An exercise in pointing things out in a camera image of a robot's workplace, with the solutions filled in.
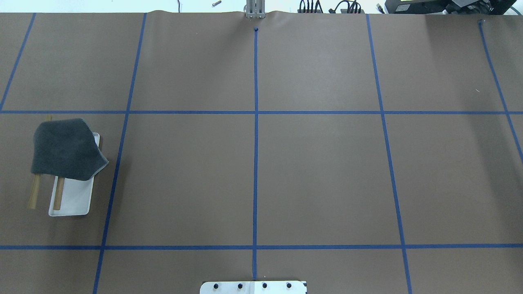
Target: gray metal bracket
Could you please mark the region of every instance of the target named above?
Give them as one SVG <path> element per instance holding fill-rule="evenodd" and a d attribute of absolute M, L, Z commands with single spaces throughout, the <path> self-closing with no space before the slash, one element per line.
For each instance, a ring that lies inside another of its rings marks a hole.
<path fill-rule="evenodd" d="M 245 8 L 247 18 L 265 18 L 265 0 L 247 0 Z"/>

